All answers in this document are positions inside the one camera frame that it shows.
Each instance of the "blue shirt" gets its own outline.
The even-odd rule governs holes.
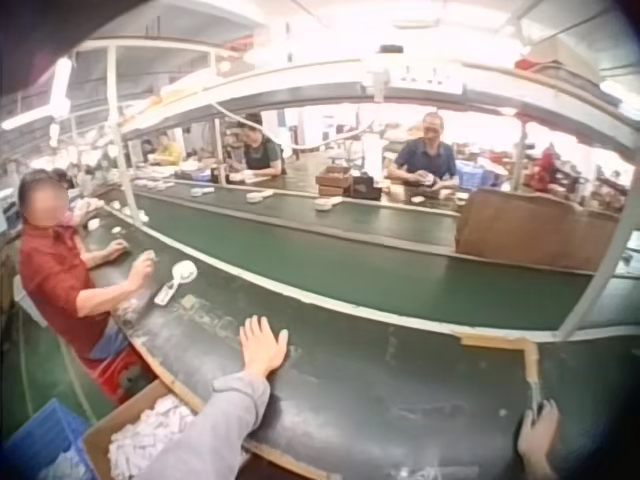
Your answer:
[[[396,157],[395,164],[399,167],[407,167],[408,173],[416,173],[420,170],[443,180],[446,175],[449,178],[456,176],[456,159],[451,145],[440,142],[440,147],[435,156],[429,155],[424,139],[409,140]]]

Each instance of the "green conveyor belt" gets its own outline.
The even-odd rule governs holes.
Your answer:
[[[104,197],[124,204],[124,194]],[[137,195],[149,227],[264,277],[386,312],[448,323],[546,330],[590,277],[408,252],[214,214]]]
[[[454,248],[457,217],[451,215],[380,208],[375,202],[371,205],[344,202],[330,212],[317,212],[313,206],[314,197],[276,194],[262,203],[250,204],[246,200],[246,190],[216,187],[214,194],[194,198],[190,195],[193,187],[195,185],[176,184],[163,192],[144,188],[136,190],[201,205],[297,222],[305,226],[327,227]]]

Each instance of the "stool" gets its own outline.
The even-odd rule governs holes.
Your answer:
[[[156,379],[147,362],[129,345],[106,360],[76,358],[89,376],[115,403],[122,405]]]

